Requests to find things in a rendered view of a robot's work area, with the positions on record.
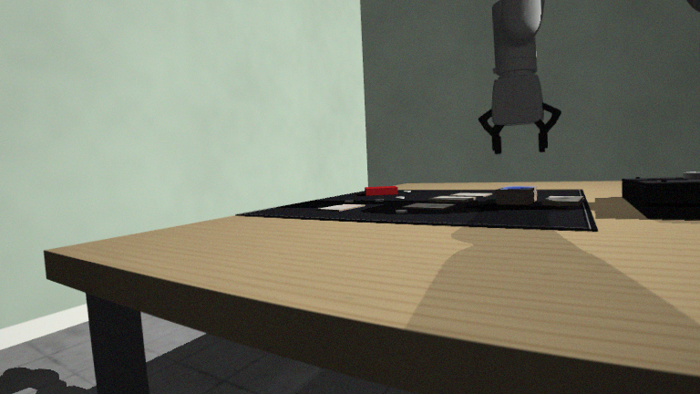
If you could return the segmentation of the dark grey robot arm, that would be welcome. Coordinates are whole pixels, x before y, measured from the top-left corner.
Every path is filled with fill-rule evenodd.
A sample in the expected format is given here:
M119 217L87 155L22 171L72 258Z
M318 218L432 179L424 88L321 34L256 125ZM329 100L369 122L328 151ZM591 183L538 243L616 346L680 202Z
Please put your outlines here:
M493 74L537 72L535 36L545 0L499 0L492 6ZM500 16L501 13L501 16Z

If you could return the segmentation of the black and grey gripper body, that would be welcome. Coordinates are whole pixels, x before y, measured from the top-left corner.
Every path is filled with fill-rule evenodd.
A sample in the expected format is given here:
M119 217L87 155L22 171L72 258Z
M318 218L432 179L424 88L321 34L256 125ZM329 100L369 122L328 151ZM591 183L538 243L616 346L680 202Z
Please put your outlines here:
M494 80L492 93L492 122L494 124L526 125L535 124L534 122L544 119L540 81L538 75L533 74L528 72L513 73Z

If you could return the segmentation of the black card cloth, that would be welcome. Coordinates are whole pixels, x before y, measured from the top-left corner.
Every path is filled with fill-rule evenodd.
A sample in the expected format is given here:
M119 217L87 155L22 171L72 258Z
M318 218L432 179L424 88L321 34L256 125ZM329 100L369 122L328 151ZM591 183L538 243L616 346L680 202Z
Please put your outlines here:
M553 226L553 227L581 227L587 228L582 205L580 206L545 206L541 201L549 196L579 196L578 190L553 192L558 190L536 190L537 201L531 205L497 204L495 202L496 191L398 191L398 194L390 195L370 195L365 192L347 194L343 196L304 202L295 205L246 213L252 217L270 217L287 219L360 222L360 223L387 223L387 222L367 222L366 220L381 221L403 221L400 224L420 224L420 225L441 225L441 226L463 226L463 227L486 227L486 228L510 228L510 229L534 229L534 230L559 230L559 231L585 231L598 232L598 230L577 230L577 229L550 229L550 228L524 228L524 227L498 227L498 226L475 226L475 225L452 225L452 223L474 223L474 224L499 224L499 225L526 225L526 226ZM549 193L542 193L549 192ZM428 199L438 196L449 196L456 193L493 193L486 197L476 197L471 202L429 202ZM405 197L405 199L396 199ZM375 199L384 199L383 202L375 202ZM354 202L345 202L353 200ZM433 209L409 209L402 208L414 203L442 203L456 204L456 206L445 210ZM341 212L319 211L317 209L335 206L339 204L363 204L364 207L354 208ZM396 210L407 210L407 213L396 213ZM254 216L261 215L281 215ZM319 219L290 218L289 216L319 217ZM327 218L339 219L360 219L361 221L347 220L327 220ZM407 223L426 222L426 223ZM450 224L429 224L429 223L450 223Z

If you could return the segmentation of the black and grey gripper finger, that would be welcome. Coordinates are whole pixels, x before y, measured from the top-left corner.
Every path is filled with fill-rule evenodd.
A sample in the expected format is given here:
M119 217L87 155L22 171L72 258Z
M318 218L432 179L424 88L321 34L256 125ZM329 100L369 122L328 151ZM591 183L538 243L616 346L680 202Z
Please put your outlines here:
M535 123L535 125L540 129L539 133L539 152L545 152L544 148L548 148L548 134L549 130L556 124L556 121L558 120L559 116L561 115L561 111L559 109L556 109L548 104L545 104L542 102L542 109L549 111L552 116L551 119L544 124L543 121L540 119Z
M495 154L501 154L501 136L499 135L500 131L504 127L504 125L494 125L492 128L488 124L488 119L491 117L491 109L483 114L481 117L479 117L479 122L483 126L484 130L487 131L490 136L492 136L492 150L495 151Z

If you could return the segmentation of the red rectangular block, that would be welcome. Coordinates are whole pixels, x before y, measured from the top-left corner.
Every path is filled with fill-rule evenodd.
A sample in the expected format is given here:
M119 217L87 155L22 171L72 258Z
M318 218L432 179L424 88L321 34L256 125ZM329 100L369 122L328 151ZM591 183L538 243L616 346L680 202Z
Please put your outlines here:
M387 188L387 187L395 187L395 188ZM365 188L366 188L366 194L365 194L366 196L398 194L396 186L365 187Z

